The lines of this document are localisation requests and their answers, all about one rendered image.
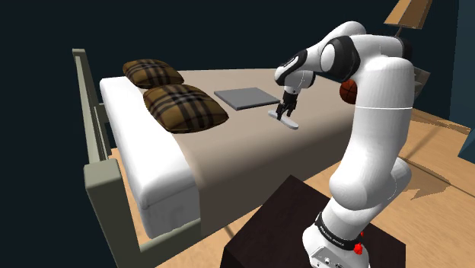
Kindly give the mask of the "white flat remote control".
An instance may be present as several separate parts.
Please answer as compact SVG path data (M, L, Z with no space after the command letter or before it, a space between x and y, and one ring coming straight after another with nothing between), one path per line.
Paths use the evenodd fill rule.
M293 130L298 129L298 124L287 116L282 115L281 117L278 117L277 112L274 110L269 110L268 115L271 116L273 119L278 120L280 123L282 123L283 125L287 126L290 129L293 129Z

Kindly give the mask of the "grey flat tablet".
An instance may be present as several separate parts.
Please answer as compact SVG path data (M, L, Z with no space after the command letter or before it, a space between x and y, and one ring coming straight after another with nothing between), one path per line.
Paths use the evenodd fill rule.
M271 94L259 88L215 91L214 95L219 97L234 110L245 110L279 103L278 98L273 97Z

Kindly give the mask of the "bed with beige blanket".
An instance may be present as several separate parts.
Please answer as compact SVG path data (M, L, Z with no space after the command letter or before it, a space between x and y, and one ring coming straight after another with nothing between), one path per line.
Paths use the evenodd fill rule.
M95 85L86 52L73 57L85 187L117 268L155 268L260 206L287 176L305 180L337 163L348 143L353 107L325 78L303 93L297 130L266 107L228 107L220 126L173 134L127 78Z

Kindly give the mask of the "orange basketball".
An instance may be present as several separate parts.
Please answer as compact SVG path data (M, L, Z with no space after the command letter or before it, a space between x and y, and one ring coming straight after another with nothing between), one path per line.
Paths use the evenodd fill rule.
M340 97L348 104L355 104L357 96L357 84L348 79L340 85Z

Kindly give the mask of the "brown plaid pillow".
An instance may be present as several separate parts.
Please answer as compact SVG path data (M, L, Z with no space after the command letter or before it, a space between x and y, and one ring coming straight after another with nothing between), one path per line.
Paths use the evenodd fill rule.
M176 69L156 59L126 62L123 73L135 86L143 89L184 83L182 75Z
M201 132L221 125L227 112L207 93L191 85L164 85L143 94L148 112L174 134Z

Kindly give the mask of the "dark robot stand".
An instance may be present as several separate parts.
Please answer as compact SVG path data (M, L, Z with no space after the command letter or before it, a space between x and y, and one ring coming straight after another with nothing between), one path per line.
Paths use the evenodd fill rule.
M220 268L350 268L348 256L368 268L406 268L406 245L370 224L348 250L322 250L312 266L302 235L314 226L329 198L288 177L226 244Z

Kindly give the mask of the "lamp with tan shade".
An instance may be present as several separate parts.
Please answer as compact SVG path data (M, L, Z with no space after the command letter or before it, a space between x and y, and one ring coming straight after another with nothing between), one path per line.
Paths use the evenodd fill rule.
M421 30L431 5L432 0L399 0L384 24L398 27L395 37L403 28Z

